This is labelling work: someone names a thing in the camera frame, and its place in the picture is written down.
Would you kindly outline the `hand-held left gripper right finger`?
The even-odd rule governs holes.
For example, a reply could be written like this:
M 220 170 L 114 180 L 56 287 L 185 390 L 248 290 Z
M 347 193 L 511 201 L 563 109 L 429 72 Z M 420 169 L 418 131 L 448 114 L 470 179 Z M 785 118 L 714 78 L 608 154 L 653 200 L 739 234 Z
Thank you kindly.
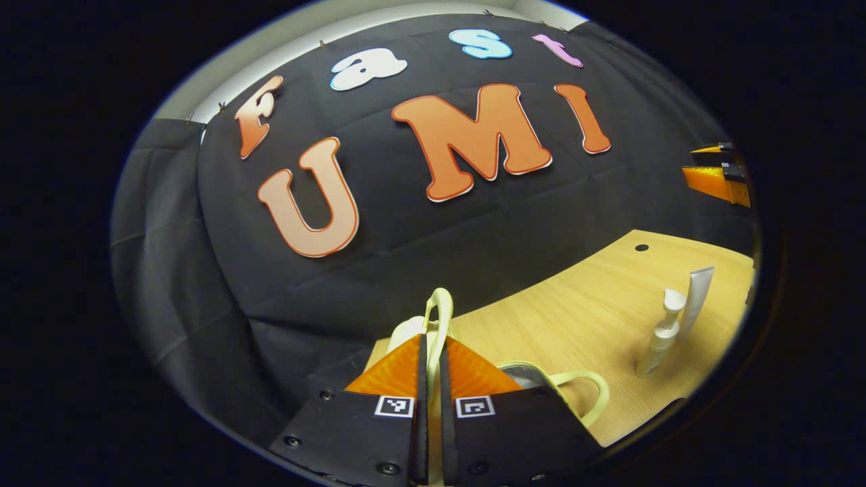
M 452 338 L 440 373 L 443 484 L 553 486 L 601 456 L 589 432 L 606 409 L 600 375 L 495 365 Z

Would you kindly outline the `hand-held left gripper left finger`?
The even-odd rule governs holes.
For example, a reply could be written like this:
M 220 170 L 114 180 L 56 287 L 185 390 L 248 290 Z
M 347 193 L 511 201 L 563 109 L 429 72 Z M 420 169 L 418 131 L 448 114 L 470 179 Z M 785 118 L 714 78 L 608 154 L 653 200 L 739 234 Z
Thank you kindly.
M 270 444 L 331 486 L 412 486 L 428 480 L 427 339 L 403 342 L 343 390 L 306 401 Z

